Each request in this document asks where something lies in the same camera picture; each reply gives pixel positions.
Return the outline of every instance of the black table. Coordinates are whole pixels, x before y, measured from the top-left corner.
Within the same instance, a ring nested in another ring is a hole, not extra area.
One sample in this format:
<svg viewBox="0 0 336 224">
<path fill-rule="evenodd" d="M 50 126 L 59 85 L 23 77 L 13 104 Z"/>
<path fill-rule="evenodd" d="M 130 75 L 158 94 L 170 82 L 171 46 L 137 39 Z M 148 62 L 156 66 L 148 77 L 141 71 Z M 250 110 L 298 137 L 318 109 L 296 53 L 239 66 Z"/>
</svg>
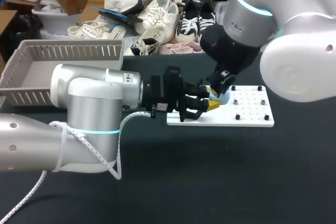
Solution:
<svg viewBox="0 0 336 224">
<path fill-rule="evenodd" d="M 264 84 L 260 58 L 237 85 Z M 206 77 L 206 55 L 125 58 L 147 79 L 179 66 L 186 81 Z M 122 133 L 120 181 L 109 173 L 48 173 L 8 223 L 332 223 L 336 222 L 336 99 L 289 102 L 268 90 L 273 128 L 168 126 L 166 116 L 135 118 Z M 55 108 L 14 108 L 49 123 Z M 0 174 L 0 216 L 33 187 L 40 172 Z"/>
</svg>

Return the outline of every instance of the yellow object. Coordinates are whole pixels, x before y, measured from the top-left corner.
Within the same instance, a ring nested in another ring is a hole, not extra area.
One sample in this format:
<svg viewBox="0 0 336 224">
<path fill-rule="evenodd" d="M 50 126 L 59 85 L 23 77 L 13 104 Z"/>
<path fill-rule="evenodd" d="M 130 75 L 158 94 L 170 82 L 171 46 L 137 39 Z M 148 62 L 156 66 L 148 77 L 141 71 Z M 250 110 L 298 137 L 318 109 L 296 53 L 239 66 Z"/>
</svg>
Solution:
<svg viewBox="0 0 336 224">
<path fill-rule="evenodd" d="M 219 108 L 220 105 L 221 105 L 220 101 L 210 101 L 209 100 L 209 107 L 206 112 Z"/>
<path fill-rule="evenodd" d="M 211 92 L 215 97 L 219 98 L 219 95 L 215 90 L 211 89 Z"/>
</svg>

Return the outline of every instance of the white spiral cable wrap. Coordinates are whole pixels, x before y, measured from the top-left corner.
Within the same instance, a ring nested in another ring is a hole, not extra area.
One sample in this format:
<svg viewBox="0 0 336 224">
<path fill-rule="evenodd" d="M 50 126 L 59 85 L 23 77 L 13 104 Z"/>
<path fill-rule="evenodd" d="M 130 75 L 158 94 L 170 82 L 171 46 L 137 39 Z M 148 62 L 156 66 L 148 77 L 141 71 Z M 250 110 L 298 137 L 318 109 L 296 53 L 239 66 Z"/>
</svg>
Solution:
<svg viewBox="0 0 336 224">
<path fill-rule="evenodd" d="M 118 153 L 117 153 L 117 170 L 118 173 L 111 167 L 111 165 L 97 152 L 97 150 L 84 138 L 84 135 L 82 133 L 76 132 L 73 128 L 67 126 L 68 132 L 73 135 L 76 139 L 78 139 L 82 144 L 86 146 L 87 149 L 89 149 L 95 156 L 96 158 L 107 168 L 107 170 L 116 178 L 116 179 L 121 179 L 121 161 L 120 161 L 120 136 L 121 136 L 121 131 L 126 122 L 134 118 L 136 116 L 144 116 L 147 118 L 151 117 L 151 114 L 149 112 L 134 112 L 132 114 L 129 114 L 122 120 L 120 123 L 120 132 L 119 132 L 119 142 L 118 142 Z M 51 122 L 49 125 L 56 126 L 56 127 L 65 127 L 64 124 L 66 123 L 61 123 L 61 122 Z M 35 186 L 30 190 L 30 192 L 24 197 L 19 204 L 17 204 L 2 220 L 0 220 L 0 224 L 4 224 L 39 188 L 39 186 L 42 184 L 43 180 L 45 179 L 47 175 L 47 171 L 44 170 L 40 176 L 40 179 L 38 182 L 35 184 Z"/>
</svg>

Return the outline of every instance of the pink shoe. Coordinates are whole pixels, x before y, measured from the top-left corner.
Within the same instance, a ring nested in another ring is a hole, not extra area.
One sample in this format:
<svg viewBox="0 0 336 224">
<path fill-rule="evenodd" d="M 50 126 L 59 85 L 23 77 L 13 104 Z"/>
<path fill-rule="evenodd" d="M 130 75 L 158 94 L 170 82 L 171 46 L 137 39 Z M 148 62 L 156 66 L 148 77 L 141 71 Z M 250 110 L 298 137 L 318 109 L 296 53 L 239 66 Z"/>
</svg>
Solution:
<svg viewBox="0 0 336 224">
<path fill-rule="evenodd" d="M 159 47 L 158 55 L 199 54 L 204 52 L 199 43 L 189 41 L 176 44 L 165 44 Z"/>
</svg>

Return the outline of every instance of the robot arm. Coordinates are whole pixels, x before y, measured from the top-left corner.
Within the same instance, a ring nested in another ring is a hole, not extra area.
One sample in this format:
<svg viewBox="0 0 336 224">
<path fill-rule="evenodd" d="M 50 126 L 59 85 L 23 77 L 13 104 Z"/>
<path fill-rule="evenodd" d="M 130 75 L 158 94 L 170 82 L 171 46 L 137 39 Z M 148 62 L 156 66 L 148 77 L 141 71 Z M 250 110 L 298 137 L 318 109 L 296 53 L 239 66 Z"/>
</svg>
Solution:
<svg viewBox="0 0 336 224">
<path fill-rule="evenodd" d="M 334 71 L 336 0 L 230 0 L 224 27 L 207 28 L 203 50 L 216 62 L 208 77 L 214 93 L 224 93 L 234 76 L 266 47 L 260 72 L 277 95 L 296 102 L 336 95 Z"/>
<path fill-rule="evenodd" d="M 55 106 L 68 110 L 68 126 L 82 133 L 112 167 L 117 159 L 122 109 L 141 106 L 153 118 L 156 112 L 176 109 L 181 120 L 196 120 L 221 104 L 202 100 L 209 97 L 209 89 L 201 83 L 195 86 L 184 82 L 176 67 L 168 67 L 163 78 L 151 76 L 149 81 L 142 81 L 136 72 L 58 65 L 51 79 L 50 96 Z M 61 128 L 20 115 L 2 114 L 0 132 L 0 170 L 55 169 L 61 149 Z M 106 170 L 71 134 L 66 136 L 64 149 L 60 170 Z"/>
</svg>

